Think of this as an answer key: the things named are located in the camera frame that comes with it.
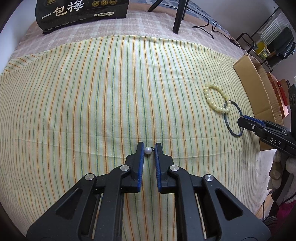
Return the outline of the pink sleeve forearm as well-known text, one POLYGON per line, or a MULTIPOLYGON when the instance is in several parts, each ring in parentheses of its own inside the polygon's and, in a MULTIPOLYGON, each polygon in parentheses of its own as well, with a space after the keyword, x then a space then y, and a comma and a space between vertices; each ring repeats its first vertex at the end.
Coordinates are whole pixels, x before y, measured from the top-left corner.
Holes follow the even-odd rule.
POLYGON ((289 216, 290 212, 292 211, 293 207, 295 206, 296 201, 290 203, 284 203, 279 207, 279 210, 276 214, 276 223, 271 229, 271 234, 274 235, 276 231, 283 225, 286 221, 287 217, 289 216))

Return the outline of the right gloved hand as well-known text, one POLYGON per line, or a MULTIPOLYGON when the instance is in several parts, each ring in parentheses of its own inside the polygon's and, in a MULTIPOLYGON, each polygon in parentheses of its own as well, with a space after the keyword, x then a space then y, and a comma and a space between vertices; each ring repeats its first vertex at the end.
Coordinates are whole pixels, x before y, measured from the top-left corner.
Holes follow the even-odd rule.
POLYGON ((295 201, 295 158, 277 150, 269 172, 268 190, 277 205, 295 201))

